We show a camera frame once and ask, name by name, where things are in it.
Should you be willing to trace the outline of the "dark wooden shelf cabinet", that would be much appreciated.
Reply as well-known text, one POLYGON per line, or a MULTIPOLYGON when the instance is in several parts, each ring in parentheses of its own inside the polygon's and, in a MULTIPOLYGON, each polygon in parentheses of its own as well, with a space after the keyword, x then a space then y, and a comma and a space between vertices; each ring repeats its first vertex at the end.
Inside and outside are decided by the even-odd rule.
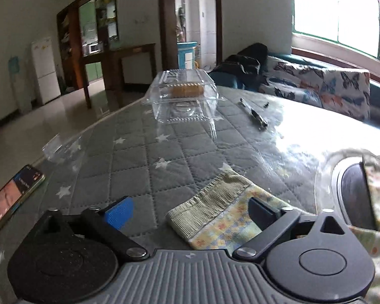
POLYGON ((119 40, 117 0, 74 0, 57 14, 58 40, 66 86, 79 90, 102 77, 100 62, 83 59, 111 50, 119 40))

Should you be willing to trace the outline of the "round black induction cooktop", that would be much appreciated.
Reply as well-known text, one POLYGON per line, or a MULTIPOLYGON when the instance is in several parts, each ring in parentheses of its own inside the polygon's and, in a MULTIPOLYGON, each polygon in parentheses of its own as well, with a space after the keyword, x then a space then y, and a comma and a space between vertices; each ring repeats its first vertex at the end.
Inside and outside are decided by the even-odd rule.
POLYGON ((336 164, 332 172, 332 194, 347 224, 377 229, 362 157, 348 157, 336 164))

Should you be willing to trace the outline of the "quilted grey star tablecloth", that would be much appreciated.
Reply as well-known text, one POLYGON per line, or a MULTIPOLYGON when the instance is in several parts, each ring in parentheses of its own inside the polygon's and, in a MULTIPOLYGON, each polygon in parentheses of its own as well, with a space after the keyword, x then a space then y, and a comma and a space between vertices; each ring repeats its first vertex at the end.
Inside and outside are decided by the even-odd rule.
POLYGON ((44 182, 0 231, 0 303, 15 302, 7 264, 48 209, 74 215, 130 196, 134 216, 123 228, 125 235, 149 251, 185 249, 166 213, 224 168, 312 212, 316 171, 330 154, 380 154, 380 129, 351 117, 250 91, 220 87, 219 92, 213 123, 161 124, 151 106, 135 102, 85 129, 76 160, 39 160, 44 182), (266 129, 240 98, 267 121, 266 129))

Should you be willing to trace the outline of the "white refrigerator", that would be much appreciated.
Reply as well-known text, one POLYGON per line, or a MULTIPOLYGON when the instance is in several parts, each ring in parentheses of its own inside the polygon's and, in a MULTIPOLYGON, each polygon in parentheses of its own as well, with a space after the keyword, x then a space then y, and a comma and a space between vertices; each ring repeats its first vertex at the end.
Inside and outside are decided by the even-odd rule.
POLYGON ((31 55, 37 78, 37 96, 42 105, 61 95, 50 37, 32 42, 31 55))

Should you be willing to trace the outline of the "small butterfly pillow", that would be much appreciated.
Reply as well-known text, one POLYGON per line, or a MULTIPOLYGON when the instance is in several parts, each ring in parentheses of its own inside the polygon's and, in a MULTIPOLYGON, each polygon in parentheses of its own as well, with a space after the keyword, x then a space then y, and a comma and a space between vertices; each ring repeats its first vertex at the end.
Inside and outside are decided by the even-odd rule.
POLYGON ((322 108, 320 90, 324 77, 321 68, 269 56, 261 72, 259 92, 322 108))

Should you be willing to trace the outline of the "black pen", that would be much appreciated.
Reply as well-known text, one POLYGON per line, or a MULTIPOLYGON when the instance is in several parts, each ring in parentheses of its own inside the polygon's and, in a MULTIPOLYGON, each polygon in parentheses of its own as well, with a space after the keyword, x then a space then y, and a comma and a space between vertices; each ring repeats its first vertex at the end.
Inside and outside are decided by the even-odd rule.
POLYGON ((260 128, 266 129, 268 127, 267 121, 254 110, 244 98, 239 99, 239 103, 248 111, 249 115, 256 120, 260 128))

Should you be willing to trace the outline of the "clear plastic food box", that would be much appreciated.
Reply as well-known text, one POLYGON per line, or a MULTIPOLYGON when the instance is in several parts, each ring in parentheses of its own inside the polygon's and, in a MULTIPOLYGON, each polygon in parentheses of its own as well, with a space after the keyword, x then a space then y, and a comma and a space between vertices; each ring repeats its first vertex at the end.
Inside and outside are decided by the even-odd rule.
POLYGON ((210 122, 220 100, 213 79, 202 69, 170 69, 157 74, 143 103, 164 124, 210 122))

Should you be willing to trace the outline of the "dark wooden desk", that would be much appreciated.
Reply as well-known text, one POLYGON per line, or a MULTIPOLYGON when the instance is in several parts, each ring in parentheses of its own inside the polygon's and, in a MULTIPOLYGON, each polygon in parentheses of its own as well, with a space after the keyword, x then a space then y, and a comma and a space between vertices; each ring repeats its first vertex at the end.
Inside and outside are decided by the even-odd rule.
POLYGON ((122 47, 116 50, 108 50, 84 56, 81 61, 84 65, 101 63, 105 92, 114 94, 118 100, 123 98, 125 77, 123 72, 124 58, 129 58, 140 53, 147 53, 152 78, 157 75, 155 43, 122 47))

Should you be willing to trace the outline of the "blue white cabinet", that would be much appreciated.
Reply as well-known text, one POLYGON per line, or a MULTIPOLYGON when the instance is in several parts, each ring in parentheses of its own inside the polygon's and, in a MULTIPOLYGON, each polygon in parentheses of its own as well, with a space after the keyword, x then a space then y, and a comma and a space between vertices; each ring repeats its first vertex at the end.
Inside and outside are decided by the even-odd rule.
POLYGON ((195 41, 177 43, 179 69, 195 69, 197 45, 195 41))

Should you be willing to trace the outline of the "black clothes pile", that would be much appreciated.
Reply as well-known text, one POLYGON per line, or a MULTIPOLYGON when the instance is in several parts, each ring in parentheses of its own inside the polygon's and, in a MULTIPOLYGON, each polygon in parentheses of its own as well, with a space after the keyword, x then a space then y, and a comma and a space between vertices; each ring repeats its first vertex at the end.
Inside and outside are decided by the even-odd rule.
POLYGON ((268 48, 254 43, 217 65, 209 76, 217 86, 257 92, 263 81, 261 66, 268 57, 268 48))

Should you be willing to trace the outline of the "window with green frame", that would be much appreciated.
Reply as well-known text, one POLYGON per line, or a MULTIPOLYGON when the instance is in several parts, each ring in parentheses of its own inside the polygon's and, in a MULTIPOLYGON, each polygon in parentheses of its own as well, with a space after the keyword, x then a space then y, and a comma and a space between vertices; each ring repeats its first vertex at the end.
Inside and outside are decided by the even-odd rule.
POLYGON ((380 60, 380 0, 294 0, 293 30, 380 60))

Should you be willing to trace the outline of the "smartphone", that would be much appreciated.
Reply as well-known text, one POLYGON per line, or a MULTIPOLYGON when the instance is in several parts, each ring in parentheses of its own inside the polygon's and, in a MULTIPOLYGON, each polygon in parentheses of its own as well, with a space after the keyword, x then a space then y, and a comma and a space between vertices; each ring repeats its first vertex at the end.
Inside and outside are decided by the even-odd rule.
POLYGON ((44 182, 45 175, 25 165, 0 190, 0 231, 20 205, 44 182))

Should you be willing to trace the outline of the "large butterfly pillow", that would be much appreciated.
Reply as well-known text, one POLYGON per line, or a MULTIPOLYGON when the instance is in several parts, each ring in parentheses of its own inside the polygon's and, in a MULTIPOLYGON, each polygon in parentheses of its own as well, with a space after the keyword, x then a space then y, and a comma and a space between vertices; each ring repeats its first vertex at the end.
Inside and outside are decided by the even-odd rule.
POLYGON ((370 73, 365 69, 325 69, 319 97, 327 110, 366 121, 370 111, 370 73))

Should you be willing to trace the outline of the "colourful knitted cardigan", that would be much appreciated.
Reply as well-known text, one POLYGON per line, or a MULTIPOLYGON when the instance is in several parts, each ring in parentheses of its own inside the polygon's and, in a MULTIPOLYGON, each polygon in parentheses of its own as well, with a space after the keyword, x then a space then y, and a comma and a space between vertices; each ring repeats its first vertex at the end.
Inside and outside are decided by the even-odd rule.
MULTIPOLYGON (((291 239, 307 235, 314 225, 315 215, 273 196, 230 167, 224 168, 195 196, 171 209, 166 218, 173 230, 192 249, 225 249, 233 253, 261 232, 249 217, 249 200, 254 197, 273 208, 289 207, 301 211, 291 239)), ((365 300, 368 303, 380 303, 380 230, 371 231, 356 226, 350 229, 375 265, 375 277, 365 300)))

